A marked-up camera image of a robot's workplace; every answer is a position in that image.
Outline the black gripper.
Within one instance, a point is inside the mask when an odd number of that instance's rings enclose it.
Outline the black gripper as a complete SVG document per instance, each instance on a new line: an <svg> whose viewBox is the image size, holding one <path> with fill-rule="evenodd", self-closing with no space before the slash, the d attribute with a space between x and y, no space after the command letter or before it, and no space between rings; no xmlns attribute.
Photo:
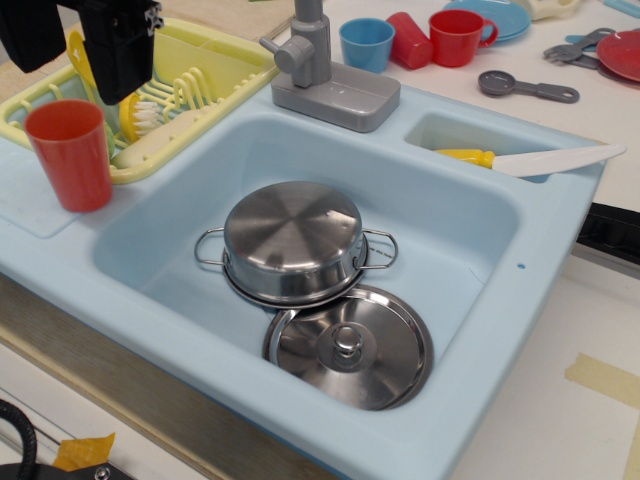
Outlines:
<svg viewBox="0 0 640 480"><path fill-rule="evenodd" d="M162 5L147 0L1 0L1 44L22 72L38 70L65 51L59 6L79 14L105 104L117 104L151 79L154 35L164 19Z"/></svg>

